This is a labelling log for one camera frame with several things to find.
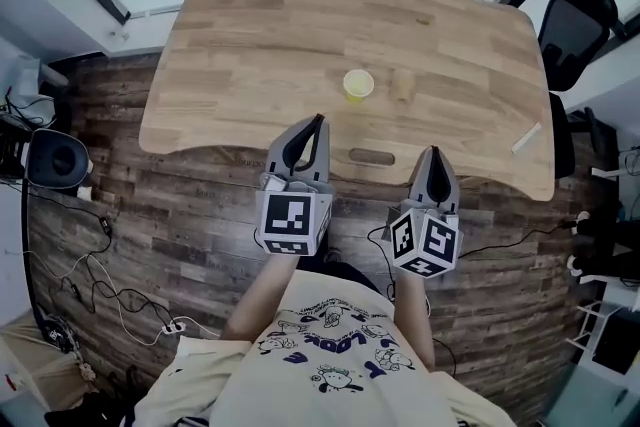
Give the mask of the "person's left forearm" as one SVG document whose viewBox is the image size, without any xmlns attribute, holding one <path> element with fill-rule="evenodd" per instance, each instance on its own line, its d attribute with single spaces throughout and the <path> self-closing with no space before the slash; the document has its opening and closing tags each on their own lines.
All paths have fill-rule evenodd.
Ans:
<svg viewBox="0 0 640 427">
<path fill-rule="evenodd" d="M 241 297 L 220 338 L 254 343 L 276 316 L 298 262 L 297 255 L 272 255 Z"/>
</svg>

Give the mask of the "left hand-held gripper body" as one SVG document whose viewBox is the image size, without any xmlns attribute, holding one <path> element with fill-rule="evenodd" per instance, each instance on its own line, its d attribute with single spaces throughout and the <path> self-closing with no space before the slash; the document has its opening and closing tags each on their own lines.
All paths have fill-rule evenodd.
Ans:
<svg viewBox="0 0 640 427">
<path fill-rule="evenodd" d="M 328 183 L 261 176 L 256 192 L 256 239 L 267 254 L 314 256 L 329 227 L 334 188 Z"/>
</svg>

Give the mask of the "black equipment pile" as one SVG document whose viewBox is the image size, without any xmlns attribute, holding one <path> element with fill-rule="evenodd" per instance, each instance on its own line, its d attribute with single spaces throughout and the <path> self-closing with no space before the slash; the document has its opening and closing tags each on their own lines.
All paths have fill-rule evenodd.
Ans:
<svg viewBox="0 0 640 427">
<path fill-rule="evenodd" d="M 35 125 L 26 119 L 0 112 L 0 179 L 21 180 L 25 175 L 22 163 Z"/>
</svg>

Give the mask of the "black bag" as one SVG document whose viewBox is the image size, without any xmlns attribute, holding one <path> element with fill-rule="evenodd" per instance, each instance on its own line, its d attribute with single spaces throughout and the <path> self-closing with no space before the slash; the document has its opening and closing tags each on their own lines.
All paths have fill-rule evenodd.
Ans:
<svg viewBox="0 0 640 427">
<path fill-rule="evenodd" d="M 132 427 L 134 407 L 141 397 L 136 385 L 135 366 L 126 371 L 126 382 L 119 383 L 114 372 L 107 380 L 111 392 L 99 390 L 85 393 L 80 404 L 64 411 L 44 414 L 48 427 Z"/>
</svg>

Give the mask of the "black office chair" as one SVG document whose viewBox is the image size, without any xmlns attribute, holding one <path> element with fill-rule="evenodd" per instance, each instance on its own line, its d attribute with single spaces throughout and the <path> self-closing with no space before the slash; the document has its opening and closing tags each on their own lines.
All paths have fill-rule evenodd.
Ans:
<svg viewBox="0 0 640 427">
<path fill-rule="evenodd" d="M 586 107 L 581 120 L 571 122 L 558 94 L 577 83 L 617 20 L 615 0 L 550 0 L 547 5 L 538 42 L 549 90 L 557 179 L 575 172 L 573 134 L 588 133 L 594 151 L 605 151 L 593 110 Z"/>
</svg>

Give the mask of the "person's right forearm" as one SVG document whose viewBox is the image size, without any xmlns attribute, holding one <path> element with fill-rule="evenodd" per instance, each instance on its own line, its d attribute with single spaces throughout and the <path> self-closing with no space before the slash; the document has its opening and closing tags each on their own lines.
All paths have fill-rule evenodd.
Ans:
<svg viewBox="0 0 640 427">
<path fill-rule="evenodd" d="M 424 280 L 398 269 L 395 279 L 394 323 L 428 371 L 434 371 L 435 350 L 428 317 Z"/>
</svg>

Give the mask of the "cream printed shirt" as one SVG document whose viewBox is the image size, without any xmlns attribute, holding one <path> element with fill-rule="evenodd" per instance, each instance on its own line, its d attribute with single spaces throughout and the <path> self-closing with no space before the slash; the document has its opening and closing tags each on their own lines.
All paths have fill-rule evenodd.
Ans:
<svg viewBox="0 0 640 427">
<path fill-rule="evenodd" d="M 516 427 L 430 372 L 391 303 L 352 282 L 294 273 L 253 342 L 182 337 L 130 427 Z"/>
</svg>

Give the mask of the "person's black trousers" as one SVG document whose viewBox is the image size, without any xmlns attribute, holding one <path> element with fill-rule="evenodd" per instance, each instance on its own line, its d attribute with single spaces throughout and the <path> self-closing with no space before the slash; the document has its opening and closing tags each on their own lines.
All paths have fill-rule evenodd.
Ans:
<svg viewBox="0 0 640 427">
<path fill-rule="evenodd" d="M 324 249 L 313 257 L 301 257 L 296 269 L 358 283 L 376 293 L 380 293 L 369 278 L 354 266 L 342 260 L 342 254 L 337 248 Z"/>
</svg>

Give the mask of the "beige sponge piece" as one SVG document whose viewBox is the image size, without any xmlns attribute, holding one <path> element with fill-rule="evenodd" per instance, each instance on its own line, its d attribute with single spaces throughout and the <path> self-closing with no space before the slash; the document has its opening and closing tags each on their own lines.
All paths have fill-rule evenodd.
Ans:
<svg viewBox="0 0 640 427">
<path fill-rule="evenodd" d="M 415 90 L 415 76 L 410 70 L 395 69 L 392 74 L 390 95 L 396 102 L 410 104 Z"/>
</svg>

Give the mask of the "white paper strip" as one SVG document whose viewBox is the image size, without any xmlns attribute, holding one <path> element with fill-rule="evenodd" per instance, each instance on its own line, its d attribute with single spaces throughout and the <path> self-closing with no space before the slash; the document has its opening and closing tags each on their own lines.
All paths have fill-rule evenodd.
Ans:
<svg viewBox="0 0 640 427">
<path fill-rule="evenodd" d="M 524 133 L 511 147 L 511 153 L 517 154 L 540 130 L 540 122 L 536 122 L 526 133 Z"/>
</svg>

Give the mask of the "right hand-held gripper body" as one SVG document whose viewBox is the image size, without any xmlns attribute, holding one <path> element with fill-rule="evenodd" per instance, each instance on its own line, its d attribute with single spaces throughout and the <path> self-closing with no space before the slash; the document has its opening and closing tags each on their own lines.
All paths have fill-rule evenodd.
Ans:
<svg viewBox="0 0 640 427">
<path fill-rule="evenodd" d="M 454 203 L 419 203 L 407 199 L 390 224 L 393 265 L 431 279 L 455 269 L 460 254 L 459 216 Z"/>
</svg>

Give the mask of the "black patterned pouch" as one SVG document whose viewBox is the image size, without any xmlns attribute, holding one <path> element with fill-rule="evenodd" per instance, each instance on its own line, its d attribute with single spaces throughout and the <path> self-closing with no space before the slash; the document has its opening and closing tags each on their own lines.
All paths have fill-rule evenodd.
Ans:
<svg viewBox="0 0 640 427">
<path fill-rule="evenodd" d="M 79 343 L 69 324 L 59 316 L 45 315 L 41 327 L 47 343 L 57 347 L 64 354 L 75 352 Z"/>
</svg>

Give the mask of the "white dome headset device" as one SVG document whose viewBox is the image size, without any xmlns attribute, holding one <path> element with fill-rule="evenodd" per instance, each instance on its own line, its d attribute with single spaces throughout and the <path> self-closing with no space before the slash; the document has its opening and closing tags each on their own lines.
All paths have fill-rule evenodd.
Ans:
<svg viewBox="0 0 640 427">
<path fill-rule="evenodd" d="M 86 146 L 75 137 L 45 128 L 33 132 L 25 167 L 30 184 L 52 190 L 72 189 L 80 186 L 92 169 Z"/>
</svg>

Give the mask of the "white metal rack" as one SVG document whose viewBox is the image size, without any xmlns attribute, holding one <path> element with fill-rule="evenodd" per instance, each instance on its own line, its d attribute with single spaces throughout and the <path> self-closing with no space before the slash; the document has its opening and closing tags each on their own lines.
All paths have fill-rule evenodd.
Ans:
<svg viewBox="0 0 640 427">
<path fill-rule="evenodd" d="M 567 342 L 587 361 L 626 375 L 640 354 L 640 312 L 602 301 L 578 311 L 583 314 L 580 329 Z"/>
</svg>

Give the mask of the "cardboard box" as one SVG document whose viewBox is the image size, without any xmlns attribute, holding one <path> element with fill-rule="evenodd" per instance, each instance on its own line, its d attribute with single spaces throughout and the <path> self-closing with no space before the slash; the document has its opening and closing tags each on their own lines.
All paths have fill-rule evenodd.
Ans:
<svg viewBox="0 0 640 427">
<path fill-rule="evenodd" d="M 19 391 L 29 391 L 46 411 L 77 405 L 90 392 L 79 358 L 47 343 L 31 312 L 0 327 L 0 356 L 15 371 L 9 376 Z"/>
</svg>

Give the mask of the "yellow paper cup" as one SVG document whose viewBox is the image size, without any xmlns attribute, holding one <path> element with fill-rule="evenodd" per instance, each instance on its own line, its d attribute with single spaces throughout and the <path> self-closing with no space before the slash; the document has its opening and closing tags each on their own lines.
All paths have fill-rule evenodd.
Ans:
<svg viewBox="0 0 640 427">
<path fill-rule="evenodd" d="M 374 87 L 374 78 L 366 70 L 353 69 L 343 77 L 343 89 L 351 102 L 363 101 L 373 92 Z"/>
</svg>

